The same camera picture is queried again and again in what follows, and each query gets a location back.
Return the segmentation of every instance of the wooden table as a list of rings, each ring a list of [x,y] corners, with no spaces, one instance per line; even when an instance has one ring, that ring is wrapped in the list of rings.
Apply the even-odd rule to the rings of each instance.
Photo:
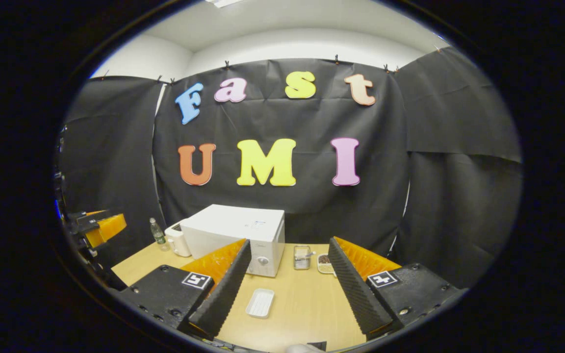
[[[293,269],[293,246],[285,244],[275,278],[246,274],[218,339],[260,351],[283,353],[292,344],[327,342],[328,351],[365,342],[343,290],[334,275],[317,270],[317,255],[328,252],[328,244],[310,244],[316,251],[309,270]],[[128,286],[162,264],[179,268],[193,261],[171,251],[162,252],[153,243],[112,270]],[[257,288],[274,291],[267,319],[245,313]]]

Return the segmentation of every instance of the pink letter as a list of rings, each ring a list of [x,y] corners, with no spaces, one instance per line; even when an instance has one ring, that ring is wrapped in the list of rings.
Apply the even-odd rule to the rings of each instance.
[[[242,78],[229,78],[219,85],[222,89],[215,92],[215,100],[217,102],[240,102],[245,99],[246,86],[247,82]]]
[[[359,183],[360,179],[355,174],[355,148],[359,141],[352,138],[336,138],[330,141],[337,154],[337,175],[333,184],[338,187],[352,186]]]

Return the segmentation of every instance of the white wall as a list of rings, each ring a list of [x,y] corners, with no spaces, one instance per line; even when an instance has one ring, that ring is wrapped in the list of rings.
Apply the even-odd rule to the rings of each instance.
[[[169,82],[184,77],[184,69],[193,53],[168,40],[141,34],[123,45],[91,77],[138,76]]]
[[[336,29],[283,29],[242,36],[194,53],[184,76],[230,64],[279,58],[320,58],[363,63],[390,70],[423,56],[417,49],[370,34]]]
[[[283,29],[250,34],[217,43],[197,53],[178,44],[141,34],[106,60],[91,77],[138,76],[169,82],[199,72],[257,60],[280,58],[321,58],[363,63],[390,70],[403,67],[423,56],[417,49],[370,34],[336,29]]]

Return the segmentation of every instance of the microwave dial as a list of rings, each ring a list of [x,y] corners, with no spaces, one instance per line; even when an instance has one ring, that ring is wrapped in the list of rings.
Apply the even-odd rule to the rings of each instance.
[[[269,264],[269,259],[267,259],[264,256],[261,257],[257,257],[256,261],[258,261],[259,264],[262,264],[262,266],[265,266],[266,264]]]

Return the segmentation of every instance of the white tray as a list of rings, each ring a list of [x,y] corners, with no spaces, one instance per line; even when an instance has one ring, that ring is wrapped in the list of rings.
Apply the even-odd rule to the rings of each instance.
[[[259,288],[252,294],[250,303],[245,308],[247,315],[258,317],[259,319],[267,319],[269,317],[269,308],[274,300],[274,291]]]

